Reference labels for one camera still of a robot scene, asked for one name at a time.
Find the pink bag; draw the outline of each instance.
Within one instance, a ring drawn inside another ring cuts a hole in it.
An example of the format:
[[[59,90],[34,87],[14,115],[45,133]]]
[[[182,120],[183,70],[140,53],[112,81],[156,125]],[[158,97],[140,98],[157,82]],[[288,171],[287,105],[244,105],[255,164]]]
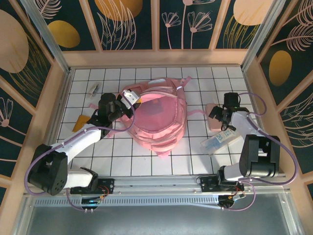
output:
[[[129,130],[130,135],[161,158],[170,154],[185,133],[187,105],[183,87],[190,79],[179,82],[172,78],[159,78],[124,88],[138,92],[142,102],[136,110],[136,121]],[[132,121],[133,118],[126,115],[121,118],[126,127]]]

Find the orange object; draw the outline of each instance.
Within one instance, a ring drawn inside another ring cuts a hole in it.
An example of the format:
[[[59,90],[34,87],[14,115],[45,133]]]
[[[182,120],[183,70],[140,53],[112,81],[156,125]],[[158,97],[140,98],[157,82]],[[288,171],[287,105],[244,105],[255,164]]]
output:
[[[206,114],[206,117],[207,117],[209,130],[210,131],[221,131],[222,123],[219,122],[216,119],[209,118],[209,114],[211,113],[211,111],[214,108],[214,106],[217,106],[217,104],[207,104],[205,106],[205,114]]]
[[[83,128],[83,126],[87,123],[87,121],[90,119],[90,117],[86,115],[80,115],[76,121],[76,124],[73,128],[73,132],[77,132],[80,129]]]

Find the white grid floor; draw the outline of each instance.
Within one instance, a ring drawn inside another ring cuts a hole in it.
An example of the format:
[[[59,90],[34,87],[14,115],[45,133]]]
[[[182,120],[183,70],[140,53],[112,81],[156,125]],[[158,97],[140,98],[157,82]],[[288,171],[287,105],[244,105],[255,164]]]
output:
[[[207,103],[221,105],[224,93],[247,91],[240,67],[76,70],[58,142],[73,134],[79,115],[91,117],[94,110],[88,107],[90,101],[85,96],[95,82],[102,86],[92,101],[97,105],[101,93],[117,93],[127,85],[159,77],[179,79],[187,76],[193,78],[185,87],[188,111],[203,109]],[[241,104],[253,110],[248,95],[241,98]],[[216,133],[208,130],[206,117],[195,114],[189,116],[187,122],[184,137],[168,158],[159,158],[133,141],[128,133],[119,133],[86,148],[69,167],[86,167],[100,176],[197,175],[216,173],[220,166],[238,162],[244,143],[242,138],[209,157],[200,151],[200,143]],[[123,128],[119,122],[113,126]]]

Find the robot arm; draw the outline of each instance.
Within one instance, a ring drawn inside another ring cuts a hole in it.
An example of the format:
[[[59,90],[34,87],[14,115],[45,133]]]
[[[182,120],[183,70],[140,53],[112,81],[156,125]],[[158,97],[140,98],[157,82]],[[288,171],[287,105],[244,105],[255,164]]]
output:
[[[226,93],[223,107],[215,106],[209,115],[222,122],[222,130],[236,130],[245,140],[239,163],[224,167],[224,179],[227,181],[278,174],[280,146],[260,134],[255,129],[258,125],[248,114],[247,108],[240,107],[237,93]]]
[[[132,91],[124,91],[124,97],[132,104],[134,110],[139,107],[139,95]],[[68,171],[68,164],[81,151],[104,138],[109,131],[97,127],[112,129],[112,122],[127,115],[133,115],[129,103],[121,95],[116,99],[114,94],[106,93],[101,96],[99,109],[96,110],[87,124],[78,132],[64,140],[63,147],[58,148],[40,159],[31,169],[27,181],[45,192],[56,195],[64,188],[82,187],[96,190],[98,174],[90,169],[81,167]],[[59,146],[41,144],[37,147],[33,161],[48,150]]]

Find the white label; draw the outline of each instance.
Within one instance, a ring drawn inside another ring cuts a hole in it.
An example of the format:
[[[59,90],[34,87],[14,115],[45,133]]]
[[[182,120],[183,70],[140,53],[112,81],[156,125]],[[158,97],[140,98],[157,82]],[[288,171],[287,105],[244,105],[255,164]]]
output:
[[[232,137],[232,136],[235,136],[235,135],[236,135],[235,132],[233,132],[232,130],[227,129],[227,130],[225,130],[225,131],[223,131],[223,132],[218,133],[218,134],[215,136],[215,138],[216,138],[220,143],[222,143],[222,142],[224,142],[226,139],[228,139],[228,138],[230,138],[230,137]]]

